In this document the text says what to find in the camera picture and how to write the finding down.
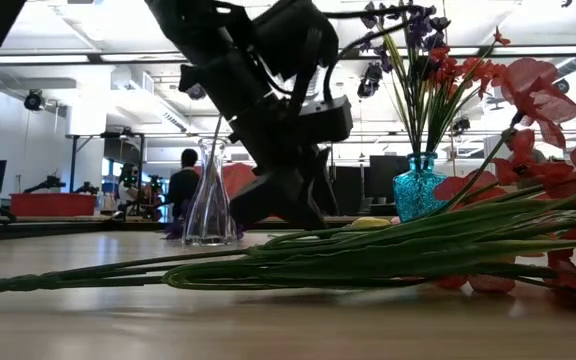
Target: wooden table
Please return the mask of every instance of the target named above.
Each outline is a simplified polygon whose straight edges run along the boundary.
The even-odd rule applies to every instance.
[[[0,277],[206,251],[160,237],[0,241]],[[240,245],[266,239],[248,234]],[[511,294],[166,286],[7,293],[0,294],[0,360],[576,359],[576,313],[554,309],[538,288]]]

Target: flower bouquet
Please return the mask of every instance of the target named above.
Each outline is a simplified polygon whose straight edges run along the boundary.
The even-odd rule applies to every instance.
[[[406,6],[364,14],[396,14],[412,36],[420,24],[445,27],[444,20],[428,19],[432,12]],[[433,43],[440,38],[435,34]],[[427,36],[421,39],[421,43],[428,41]],[[496,41],[505,42],[500,35]],[[401,59],[388,37],[385,46],[390,48],[386,60],[399,72]],[[448,54],[446,47],[435,46],[429,56],[411,56],[411,63],[417,64],[413,67],[421,61],[424,70],[401,74],[425,79],[411,81],[414,89],[404,84],[406,90],[400,95],[406,99],[405,107],[401,100],[400,111],[415,151],[421,151],[424,128],[434,129],[426,143],[427,151],[434,150],[464,96],[476,96],[489,84],[501,86],[506,99],[517,107],[510,128],[537,122],[547,141],[563,146],[557,125],[574,117],[576,105],[552,86],[552,65],[522,59],[504,68],[482,58],[457,65]],[[480,82],[479,88],[464,95],[474,81]],[[450,177],[433,189],[442,201],[440,207],[409,222],[299,232],[246,249],[0,279],[0,292],[152,284],[192,290],[360,290],[424,283],[457,288],[468,282],[477,292],[506,293],[516,282],[523,282],[551,289],[557,299],[576,304],[576,266],[571,261],[576,249],[576,149],[571,154],[574,167],[537,164],[530,151],[533,131],[521,130],[512,139],[510,133],[504,133],[479,170],[466,178]],[[514,144],[514,158],[493,160],[506,140]],[[497,164],[497,176],[484,170],[491,161]],[[512,193],[498,187],[521,179],[537,185]],[[546,256],[548,263],[517,264],[518,256]],[[188,263],[198,259],[206,261]]]

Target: clear glass vase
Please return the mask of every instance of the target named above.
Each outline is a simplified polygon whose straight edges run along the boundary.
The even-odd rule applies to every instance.
[[[434,152],[409,154],[410,170],[393,179],[395,206],[402,222],[428,214],[445,203],[434,195],[435,187],[446,178],[433,172],[435,159]]]
[[[237,239],[237,234],[222,175],[226,143],[203,138],[199,140],[199,148],[201,180],[186,216],[183,242],[196,246],[227,245]]]

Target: white wall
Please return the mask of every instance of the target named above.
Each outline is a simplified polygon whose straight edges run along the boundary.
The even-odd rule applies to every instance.
[[[0,92],[0,160],[7,160],[2,195],[35,186],[70,162],[66,119],[29,112],[23,102]]]

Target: ceiling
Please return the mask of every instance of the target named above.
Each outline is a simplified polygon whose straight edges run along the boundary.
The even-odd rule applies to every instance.
[[[250,17],[265,11],[273,0],[229,1],[246,6]],[[356,0],[313,0],[323,11],[352,11],[362,9],[366,1]],[[386,5],[395,1],[384,1]],[[495,27],[499,26],[513,45],[576,45],[576,0],[568,8],[562,8],[560,0],[416,0],[416,4],[434,5],[438,13],[445,13],[452,20],[448,29],[448,43],[452,46],[481,46],[492,41]],[[363,36],[367,30],[359,20],[331,20],[340,38],[340,46]],[[401,34],[395,41],[403,42]],[[96,0],[93,5],[68,5],[67,0],[28,1],[8,38],[0,55],[27,54],[80,54],[80,53],[133,53],[174,52],[175,47],[163,36],[156,21],[143,0]],[[510,63],[514,59],[495,59],[495,62]],[[561,66],[570,57],[542,58]],[[335,157],[354,161],[360,154],[379,154],[384,151],[405,154],[409,151],[405,136],[385,136],[387,131],[401,131],[392,101],[393,81],[388,76],[375,96],[360,99],[356,95],[359,78],[368,60],[342,61],[333,73],[333,93],[347,94],[353,105],[355,119],[354,135],[344,144],[335,147]],[[141,84],[146,73],[154,82],[152,93],[131,92],[130,86],[117,85],[112,77],[112,101],[108,106],[108,125],[127,125],[145,132],[179,133],[178,128],[162,120],[161,113],[170,110],[185,126],[197,132],[212,132],[217,125],[218,112],[210,99],[192,101],[188,95],[176,90],[180,79],[179,64],[132,64],[115,66],[68,65],[68,66],[0,66],[2,78],[10,76],[10,84],[21,84],[24,79],[69,78],[77,82],[77,89],[100,78],[100,74],[126,72],[129,78]],[[571,85],[568,94],[576,101],[576,71],[567,75]],[[55,100],[72,102],[72,89],[68,95],[54,91]],[[468,132],[457,138],[456,144],[483,147],[483,139],[502,130],[514,110],[507,103],[497,106],[484,101],[473,101],[461,115],[471,119],[473,135]],[[565,130],[576,131],[576,120],[564,124]],[[229,131],[223,125],[222,132]],[[576,141],[576,135],[568,136]],[[181,147],[192,144],[192,139],[151,139],[152,148]],[[449,139],[440,148],[450,146]],[[555,149],[538,144],[542,151],[555,155]],[[232,150],[235,153],[245,149]]]

